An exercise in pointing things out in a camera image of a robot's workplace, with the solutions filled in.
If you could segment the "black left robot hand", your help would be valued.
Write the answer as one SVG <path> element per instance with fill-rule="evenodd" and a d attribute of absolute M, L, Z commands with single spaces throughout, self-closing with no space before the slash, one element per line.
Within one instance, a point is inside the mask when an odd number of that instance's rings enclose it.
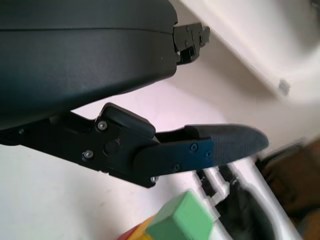
<path fill-rule="evenodd" d="M 210 37 L 178 25 L 168 0 L 3 0 L 0 143 L 24 146 L 151 188 L 157 177 L 226 165 L 269 145 L 239 124 L 157 132 L 107 103 L 95 119 L 74 109 L 172 77 Z"/>

